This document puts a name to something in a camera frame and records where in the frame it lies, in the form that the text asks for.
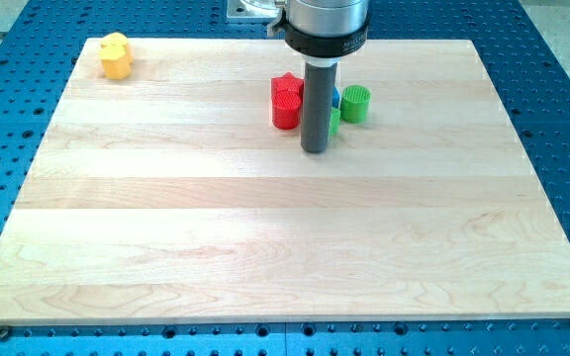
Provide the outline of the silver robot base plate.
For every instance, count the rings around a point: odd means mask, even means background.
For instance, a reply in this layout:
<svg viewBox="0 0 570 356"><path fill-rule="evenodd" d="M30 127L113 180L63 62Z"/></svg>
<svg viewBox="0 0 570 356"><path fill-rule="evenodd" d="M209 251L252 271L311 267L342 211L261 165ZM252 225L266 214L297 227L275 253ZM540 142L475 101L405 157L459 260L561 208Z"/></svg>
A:
<svg viewBox="0 0 570 356"><path fill-rule="evenodd" d="M226 0L229 20L273 19L279 9L274 0Z"/></svg>

